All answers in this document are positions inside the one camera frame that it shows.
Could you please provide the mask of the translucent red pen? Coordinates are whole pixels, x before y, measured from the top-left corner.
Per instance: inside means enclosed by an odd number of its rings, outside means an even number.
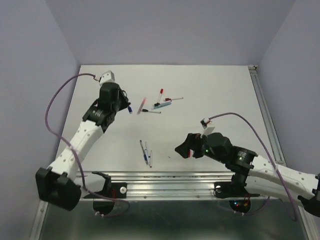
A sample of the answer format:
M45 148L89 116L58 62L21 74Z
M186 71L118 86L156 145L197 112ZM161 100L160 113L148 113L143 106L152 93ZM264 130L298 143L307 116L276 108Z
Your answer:
M138 115L141 113L141 111L142 111L142 109L143 109L143 107L144 107L144 104L146 103L146 100L147 100L147 98L144 97L143 100L142 100L142 102L141 102L141 104L140 104L140 106L139 106L139 108L138 108L138 111L137 111L137 114L138 114Z

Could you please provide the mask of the thin pen black cap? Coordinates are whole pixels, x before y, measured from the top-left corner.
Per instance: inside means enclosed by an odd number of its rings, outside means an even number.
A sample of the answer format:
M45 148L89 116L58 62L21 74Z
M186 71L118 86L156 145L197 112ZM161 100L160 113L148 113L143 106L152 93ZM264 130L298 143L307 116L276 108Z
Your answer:
M143 113L153 113L153 114L161 114L161 111L155 111L155 110L148 110L148 109L142 109Z

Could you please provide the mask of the light blue pen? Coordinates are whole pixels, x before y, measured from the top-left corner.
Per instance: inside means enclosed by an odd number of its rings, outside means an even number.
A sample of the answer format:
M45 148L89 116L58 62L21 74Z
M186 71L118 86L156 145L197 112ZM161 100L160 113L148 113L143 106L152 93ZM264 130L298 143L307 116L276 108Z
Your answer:
M152 110L157 110L157 109L160 109L160 108L163 108L163 107L169 106L169 105L171 105L171 104L172 104L172 102L171 102L171 101L167 101L167 102L163 102L163 103L155 104L155 105L152 107Z

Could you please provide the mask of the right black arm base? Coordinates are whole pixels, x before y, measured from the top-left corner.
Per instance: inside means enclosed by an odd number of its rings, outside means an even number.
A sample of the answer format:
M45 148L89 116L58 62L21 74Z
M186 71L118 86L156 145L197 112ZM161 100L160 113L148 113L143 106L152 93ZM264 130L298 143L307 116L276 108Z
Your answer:
M230 181L216 181L213 184L213 195L219 199L232 198L229 201L231 209L236 213L247 214L251 208L251 194L245 189L246 180L246 175L235 173Z

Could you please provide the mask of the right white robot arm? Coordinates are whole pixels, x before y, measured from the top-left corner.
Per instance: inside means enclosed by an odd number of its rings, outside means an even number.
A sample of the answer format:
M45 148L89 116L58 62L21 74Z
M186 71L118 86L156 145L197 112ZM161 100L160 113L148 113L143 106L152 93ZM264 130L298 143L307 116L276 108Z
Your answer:
M232 145L221 133L189 133L175 149L184 159L208 157L233 172L230 181L216 182L219 199L268 196L289 201L309 214L320 215L320 176L276 164L252 150Z

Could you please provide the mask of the aluminium front rail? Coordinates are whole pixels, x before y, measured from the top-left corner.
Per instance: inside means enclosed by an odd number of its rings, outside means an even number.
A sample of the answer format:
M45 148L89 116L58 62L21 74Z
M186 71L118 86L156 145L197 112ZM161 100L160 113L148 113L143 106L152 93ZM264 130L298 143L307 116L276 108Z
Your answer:
M130 208L119 217L99 217L93 199L81 200L72 211L46 202L38 206L32 240L317 240L313 217L299 210L290 220L283 204L271 199L250 216L229 210L227 200L214 197L220 172L119 172L113 183L127 183Z

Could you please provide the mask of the blue ballpoint pen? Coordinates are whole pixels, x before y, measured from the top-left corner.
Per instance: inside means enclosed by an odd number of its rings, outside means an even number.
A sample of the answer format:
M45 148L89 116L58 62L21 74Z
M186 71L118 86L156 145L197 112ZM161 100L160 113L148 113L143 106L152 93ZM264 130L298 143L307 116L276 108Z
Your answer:
M146 150L144 148L143 142L142 142L142 140L140 140L139 142L140 142L140 147L142 149L144 161L148 165L148 155L146 154Z

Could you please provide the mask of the aluminium right side rail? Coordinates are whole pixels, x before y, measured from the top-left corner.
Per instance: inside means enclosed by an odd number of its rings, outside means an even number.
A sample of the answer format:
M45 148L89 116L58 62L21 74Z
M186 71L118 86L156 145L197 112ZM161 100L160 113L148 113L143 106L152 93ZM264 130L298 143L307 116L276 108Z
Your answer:
M266 128L268 141L270 143L271 151L272 151L275 162L286 167L287 163L279 142L279 138L278 138L262 87L260 85L257 69L258 67L255 65L248 66L248 71L249 71L253 88L257 97L258 105L262 114L262 119Z

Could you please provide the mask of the uncapped white blue marker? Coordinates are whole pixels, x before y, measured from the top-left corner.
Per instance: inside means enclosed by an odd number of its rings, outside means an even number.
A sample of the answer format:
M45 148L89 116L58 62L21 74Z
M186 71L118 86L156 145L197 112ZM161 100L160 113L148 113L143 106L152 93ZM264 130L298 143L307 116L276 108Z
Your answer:
M153 151L152 150L149 153L148 159L149 159L148 165L150 168L152 168L153 167Z

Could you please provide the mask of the white marker blue cap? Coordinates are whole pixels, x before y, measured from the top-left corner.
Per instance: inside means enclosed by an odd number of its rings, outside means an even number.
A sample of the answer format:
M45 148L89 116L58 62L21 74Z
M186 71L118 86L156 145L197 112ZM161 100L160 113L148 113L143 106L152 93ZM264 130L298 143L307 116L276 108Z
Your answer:
M151 156L150 156L150 151L149 151L149 147L148 147L147 142L145 142L145 154L146 154L146 157L147 157L147 164L149 165Z

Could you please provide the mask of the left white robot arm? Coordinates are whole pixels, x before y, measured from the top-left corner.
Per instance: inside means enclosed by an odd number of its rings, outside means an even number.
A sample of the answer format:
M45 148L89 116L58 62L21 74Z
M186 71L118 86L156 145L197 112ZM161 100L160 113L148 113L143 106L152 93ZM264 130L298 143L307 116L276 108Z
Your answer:
M80 125L61 156L47 168L39 168L35 180L39 198L64 210L71 211L78 204L86 186L77 185L77 172L82 172L82 161L95 142L114 122L116 114L130 105L127 96L115 82L105 82L99 97L84 114Z

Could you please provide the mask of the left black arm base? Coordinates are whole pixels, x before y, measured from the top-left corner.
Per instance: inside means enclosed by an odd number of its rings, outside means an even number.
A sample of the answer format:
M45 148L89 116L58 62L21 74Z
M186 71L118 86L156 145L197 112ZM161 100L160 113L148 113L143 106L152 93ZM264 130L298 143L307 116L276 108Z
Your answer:
M90 192L82 190L81 197L93 199L92 209L96 216L111 218L127 213L130 203L126 200L126 182L112 182L111 176L101 171L93 171L84 178Z

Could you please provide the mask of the aluminium rail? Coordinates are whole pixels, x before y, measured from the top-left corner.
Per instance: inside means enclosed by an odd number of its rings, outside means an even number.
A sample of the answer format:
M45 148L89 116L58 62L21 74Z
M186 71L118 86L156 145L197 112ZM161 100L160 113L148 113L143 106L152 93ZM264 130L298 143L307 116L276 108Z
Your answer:
M249 71L253 88L257 97L258 105L262 114L262 119L266 128L268 141L270 143L271 151L272 151L275 162L286 167L287 163L279 142L279 138L278 138L262 87L260 85L257 69L258 67L255 65L248 66L248 71Z
M119 217L99 217L93 199L81 200L72 211L46 202L38 206L32 240L317 240L313 217L299 210L290 220L283 204L271 199L250 216L229 210L227 200L214 197L220 172L119 172L113 183L127 183L130 208Z

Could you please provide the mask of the white marker red cap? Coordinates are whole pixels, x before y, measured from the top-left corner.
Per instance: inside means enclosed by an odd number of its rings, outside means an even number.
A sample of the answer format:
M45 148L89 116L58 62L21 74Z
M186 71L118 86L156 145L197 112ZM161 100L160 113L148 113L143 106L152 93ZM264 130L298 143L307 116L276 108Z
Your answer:
M160 89L160 92L159 92L159 95L158 95L158 98L157 98L157 103L160 103L161 98L162 98L162 95L163 95L163 91L164 91L164 89L161 88L161 89Z

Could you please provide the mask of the thin white red pen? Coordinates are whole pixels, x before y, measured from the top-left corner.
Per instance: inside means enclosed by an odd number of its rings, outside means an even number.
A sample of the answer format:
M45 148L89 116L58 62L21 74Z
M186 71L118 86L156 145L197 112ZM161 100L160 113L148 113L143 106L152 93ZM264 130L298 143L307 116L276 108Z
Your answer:
M175 98L167 97L163 101L164 102L172 102L172 101L183 100L183 99L184 99L183 97L175 97Z

